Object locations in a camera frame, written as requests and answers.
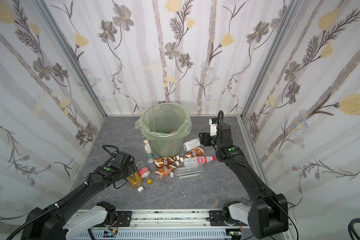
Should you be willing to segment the white label clear bottle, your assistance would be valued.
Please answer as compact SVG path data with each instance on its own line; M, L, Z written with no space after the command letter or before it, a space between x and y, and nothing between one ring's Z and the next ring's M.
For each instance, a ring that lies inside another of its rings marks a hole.
M195 139L184 142L183 148L185 151L189 152L189 151L199 147L200 145L201 145L200 140L198 138L195 138Z

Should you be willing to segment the yellow tea bottle red label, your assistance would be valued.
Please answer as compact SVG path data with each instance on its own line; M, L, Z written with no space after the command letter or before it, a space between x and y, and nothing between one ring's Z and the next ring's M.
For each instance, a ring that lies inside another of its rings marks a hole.
M138 172L135 172L129 176L127 176L128 182L132 187L136 188L139 193L144 191L143 180Z

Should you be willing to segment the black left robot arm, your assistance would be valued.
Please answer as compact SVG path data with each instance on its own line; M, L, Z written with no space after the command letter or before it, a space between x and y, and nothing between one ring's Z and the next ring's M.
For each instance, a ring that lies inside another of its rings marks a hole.
M127 176L137 172L135 158L118 147L103 145L110 158L89 173L86 180L66 196L44 209L35 208L26 222L15 229L8 237L13 239L21 233L22 240L67 240L69 229L66 224L70 218L90 199L116 182L127 180Z

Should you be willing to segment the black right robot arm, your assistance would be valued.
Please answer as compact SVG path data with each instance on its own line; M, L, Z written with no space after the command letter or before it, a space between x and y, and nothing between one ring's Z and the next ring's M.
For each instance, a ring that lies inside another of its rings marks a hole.
M288 231L290 220L286 197L269 188L250 166L240 147L234 145L231 127L224 123L224 112L219 111L209 124L209 133L199 133L201 144L215 149L215 158L234 172L252 203L249 207L238 201L225 204L222 210L224 222L241 222L249 226L259 240Z

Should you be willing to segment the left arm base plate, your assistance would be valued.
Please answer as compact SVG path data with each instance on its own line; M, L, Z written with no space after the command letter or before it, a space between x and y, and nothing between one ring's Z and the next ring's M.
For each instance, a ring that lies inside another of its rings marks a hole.
M115 212L114 221L109 228L129 227L132 220L132 211L117 211Z

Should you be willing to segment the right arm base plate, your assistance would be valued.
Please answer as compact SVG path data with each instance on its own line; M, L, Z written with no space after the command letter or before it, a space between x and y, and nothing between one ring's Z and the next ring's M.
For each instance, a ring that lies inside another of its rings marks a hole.
M237 222L228 222L223 215L223 211L221 210L210 210L208 221L212 227L225 227L225 226L238 226Z

